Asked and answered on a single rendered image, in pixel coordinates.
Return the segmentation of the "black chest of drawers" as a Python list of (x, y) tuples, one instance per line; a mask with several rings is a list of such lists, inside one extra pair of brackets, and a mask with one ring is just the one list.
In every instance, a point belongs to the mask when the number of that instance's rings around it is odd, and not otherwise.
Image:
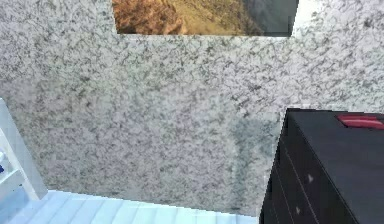
[(259, 224), (384, 224), (384, 130), (348, 128), (337, 115), (289, 108)]

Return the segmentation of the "red flat container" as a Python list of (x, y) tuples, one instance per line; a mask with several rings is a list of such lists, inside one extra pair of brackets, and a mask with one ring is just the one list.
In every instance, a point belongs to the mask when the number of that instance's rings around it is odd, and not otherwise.
[(384, 130), (384, 118), (374, 115), (337, 115), (336, 118), (348, 128)]

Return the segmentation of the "white shelf unit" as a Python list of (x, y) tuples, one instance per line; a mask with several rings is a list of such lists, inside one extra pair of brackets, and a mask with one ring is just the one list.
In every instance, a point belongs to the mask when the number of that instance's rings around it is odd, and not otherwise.
[(48, 189), (12, 115), (0, 98), (0, 214), (13, 215)]

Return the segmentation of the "brown landscape wall picture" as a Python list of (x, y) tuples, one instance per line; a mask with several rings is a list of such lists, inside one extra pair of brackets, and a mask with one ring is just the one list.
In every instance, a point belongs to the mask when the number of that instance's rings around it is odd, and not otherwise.
[(300, 0), (111, 0), (119, 34), (292, 35)]

